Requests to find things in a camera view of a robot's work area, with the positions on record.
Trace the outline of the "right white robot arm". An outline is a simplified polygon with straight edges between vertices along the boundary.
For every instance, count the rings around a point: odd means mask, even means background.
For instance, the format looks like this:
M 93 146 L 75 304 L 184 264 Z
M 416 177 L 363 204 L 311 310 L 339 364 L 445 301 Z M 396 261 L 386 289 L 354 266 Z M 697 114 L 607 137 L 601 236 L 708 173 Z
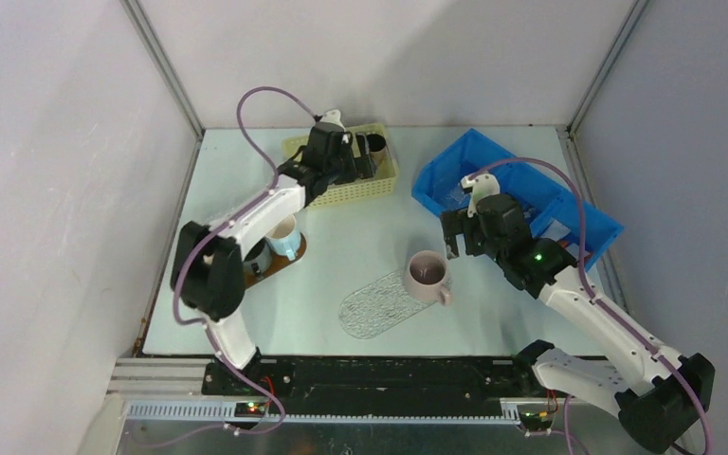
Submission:
M 535 238 L 519 201 L 509 194 L 481 199 L 471 209 L 442 213 L 449 258 L 486 256 L 520 291 L 527 292 L 588 335 L 610 367 L 567 355 L 537 340 L 516 357 L 513 381 L 537 396 L 563 391 L 616 417 L 639 446 L 664 454 L 697 422 L 704 422 L 715 380 L 701 354 L 682 355 L 644 329 L 598 292 L 560 243 Z

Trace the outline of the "pink mug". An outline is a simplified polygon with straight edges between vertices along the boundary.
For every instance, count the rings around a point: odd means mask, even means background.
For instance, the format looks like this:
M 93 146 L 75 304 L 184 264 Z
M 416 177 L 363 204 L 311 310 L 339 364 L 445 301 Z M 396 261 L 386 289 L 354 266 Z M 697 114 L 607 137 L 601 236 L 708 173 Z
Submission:
M 403 287 L 412 298 L 438 302 L 443 306 L 452 303 L 449 282 L 446 258 L 431 250 L 419 251 L 411 256 L 403 275 Z

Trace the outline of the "brown mug black inside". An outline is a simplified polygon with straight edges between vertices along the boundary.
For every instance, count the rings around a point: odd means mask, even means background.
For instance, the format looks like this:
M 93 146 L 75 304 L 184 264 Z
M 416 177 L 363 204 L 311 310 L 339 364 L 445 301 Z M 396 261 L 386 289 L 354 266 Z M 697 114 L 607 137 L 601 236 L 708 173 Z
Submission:
M 369 157 L 373 161 L 375 167 L 380 167 L 387 154 L 387 141 L 379 134 L 365 135 L 367 150 Z

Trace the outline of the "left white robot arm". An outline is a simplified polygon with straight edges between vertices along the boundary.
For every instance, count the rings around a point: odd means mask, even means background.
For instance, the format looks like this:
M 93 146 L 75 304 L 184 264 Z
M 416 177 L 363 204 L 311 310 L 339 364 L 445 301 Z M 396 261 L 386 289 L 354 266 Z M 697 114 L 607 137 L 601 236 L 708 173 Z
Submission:
M 244 258 L 278 223 L 308 207 L 344 175 L 356 138 L 338 124 L 316 122 L 298 159 L 278 166 L 259 195 L 217 224 L 188 222 L 180 229 L 173 304 L 197 312 L 216 356 L 228 364 L 226 383 L 239 394 L 255 392 L 262 382 L 261 368 L 250 362 L 258 348 L 241 314 Z

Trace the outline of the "light blue mug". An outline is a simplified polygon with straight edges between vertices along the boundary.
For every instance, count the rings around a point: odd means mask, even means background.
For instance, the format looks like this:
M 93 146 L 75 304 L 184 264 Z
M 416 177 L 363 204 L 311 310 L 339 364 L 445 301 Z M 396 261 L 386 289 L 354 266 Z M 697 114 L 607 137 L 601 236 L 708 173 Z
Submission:
M 265 239 L 271 250 L 285 257 L 288 261 L 295 261 L 302 245 L 302 237 L 295 215 L 289 215 L 270 229 Z

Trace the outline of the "dark grey mug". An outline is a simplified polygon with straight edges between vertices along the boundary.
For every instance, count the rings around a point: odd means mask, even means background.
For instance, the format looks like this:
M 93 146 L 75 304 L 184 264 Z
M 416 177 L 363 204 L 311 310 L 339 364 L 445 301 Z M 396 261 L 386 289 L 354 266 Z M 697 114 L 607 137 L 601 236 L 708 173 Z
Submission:
M 272 253 L 266 240 L 259 241 L 243 260 L 243 270 L 248 276 L 260 279 L 272 264 Z

